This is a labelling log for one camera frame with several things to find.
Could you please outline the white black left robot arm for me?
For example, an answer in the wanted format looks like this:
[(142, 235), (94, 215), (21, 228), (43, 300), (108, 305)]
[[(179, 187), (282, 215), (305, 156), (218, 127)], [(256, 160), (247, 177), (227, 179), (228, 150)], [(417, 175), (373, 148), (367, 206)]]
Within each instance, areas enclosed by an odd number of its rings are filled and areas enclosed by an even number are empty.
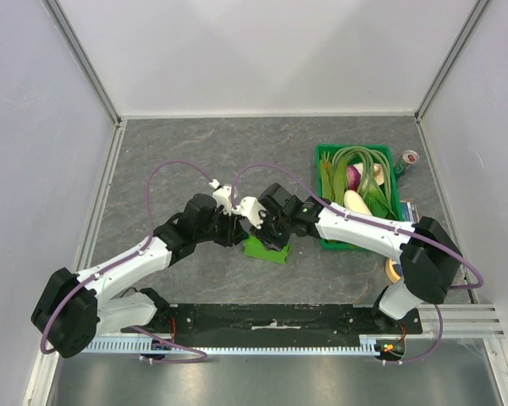
[(246, 239), (242, 204), (231, 204), (222, 190), (198, 194), (138, 245), (98, 266), (73, 273), (65, 267), (48, 279), (30, 320), (41, 333), (41, 351), (71, 358), (98, 335), (129, 326), (161, 332), (168, 325), (163, 299), (152, 290), (116, 299), (116, 294), (154, 272), (214, 242), (232, 247)]

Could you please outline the green paper box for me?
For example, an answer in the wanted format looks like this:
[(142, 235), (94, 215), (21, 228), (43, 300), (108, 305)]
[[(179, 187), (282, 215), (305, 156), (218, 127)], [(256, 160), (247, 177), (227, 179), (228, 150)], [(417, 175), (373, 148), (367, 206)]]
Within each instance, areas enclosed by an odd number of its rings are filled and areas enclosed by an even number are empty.
[(289, 244), (287, 244), (282, 250), (271, 250), (266, 248), (262, 242), (253, 235), (250, 235), (243, 242), (243, 254), (247, 257), (262, 261), (285, 265), (288, 262), (289, 253)]

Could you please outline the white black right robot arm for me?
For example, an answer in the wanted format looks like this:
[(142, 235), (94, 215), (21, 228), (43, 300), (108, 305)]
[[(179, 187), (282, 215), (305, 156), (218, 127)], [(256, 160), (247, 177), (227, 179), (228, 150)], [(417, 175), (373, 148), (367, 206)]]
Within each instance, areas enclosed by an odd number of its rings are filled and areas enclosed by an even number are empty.
[(431, 217), (418, 222), (372, 218), (322, 198), (300, 200), (280, 184), (255, 199), (254, 235), (269, 249), (281, 250), (291, 235), (352, 244), (400, 265), (402, 276), (377, 297), (373, 327), (392, 332), (423, 303), (441, 305), (461, 263), (460, 251)]

